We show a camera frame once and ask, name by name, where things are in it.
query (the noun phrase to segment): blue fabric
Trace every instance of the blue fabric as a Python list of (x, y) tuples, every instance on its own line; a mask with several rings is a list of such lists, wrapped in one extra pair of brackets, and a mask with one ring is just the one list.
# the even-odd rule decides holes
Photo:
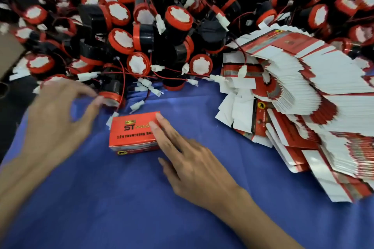
[[(291, 173), (274, 149), (217, 121), (224, 96), (217, 84), (200, 81), (198, 88), (186, 85), (160, 98), (151, 95), (138, 112), (161, 111), (182, 135), (210, 148), (261, 209), (302, 246), (374, 248), (374, 198), (330, 202), (310, 172)], [(130, 95), (121, 115), (144, 97)], [(75, 102), (74, 119), (89, 102)], [(161, 151), (121, 157), (111, 151), (109, 116), (101, 110), (91, 136), (32, 194), (4, 248), (243, 248), (213, 214), (172, 192), (157, 161), (165, 157)], [(24, 116), (5, 162), (20, 151), (26, 125)]]

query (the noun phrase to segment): red box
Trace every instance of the red box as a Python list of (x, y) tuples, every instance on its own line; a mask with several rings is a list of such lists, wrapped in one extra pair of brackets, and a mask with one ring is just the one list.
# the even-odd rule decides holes
[(114, 117), (110, 128), (109, 147), (119, 155), (159, 149), (149, 122), (158, 124), (155, 112)]

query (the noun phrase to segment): hand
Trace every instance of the hand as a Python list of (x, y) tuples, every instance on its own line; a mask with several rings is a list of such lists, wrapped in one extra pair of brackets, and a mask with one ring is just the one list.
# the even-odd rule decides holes
[[(96, 97), (83, 117), (72, 122), (70, 107), (79, 95)], [(99, 112), (102, 96), (89, 86), (67, 79), (47, 81), (28, 111), (28, 124), (21, 156), (28, 161), (51, 158), (59, 165), (68, 158), (91, 133)]]
[(163, 130), (153, 121), (149, 125), (171, 161), (159, 158), (175, 194), (218, 214), (240, 186), (208, 148), (183, 138), (161, 114), (157, 113), (156, 119)]

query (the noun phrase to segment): yellow circular logo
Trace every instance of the yellow circular logo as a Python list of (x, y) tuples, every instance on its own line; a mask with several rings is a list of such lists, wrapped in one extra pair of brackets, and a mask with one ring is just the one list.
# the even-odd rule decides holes
[(261, 101), (257, 104), (257, 106), (259, 109), (264, 109), (266, 107), (266, 105)]

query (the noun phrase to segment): person's left hand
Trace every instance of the person's left hand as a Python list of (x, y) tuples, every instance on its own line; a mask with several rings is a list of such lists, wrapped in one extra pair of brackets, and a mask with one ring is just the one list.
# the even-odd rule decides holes
[[(96, 97), (82, 118), (72, 122), (70, 108), (79, 95)], [(89, 86), (72, 80), (46, 82), (28, 110), (28, 124), (21, 156), (29, 162), (47, 159), (56, 167), (91, 133), (103, 101)]]

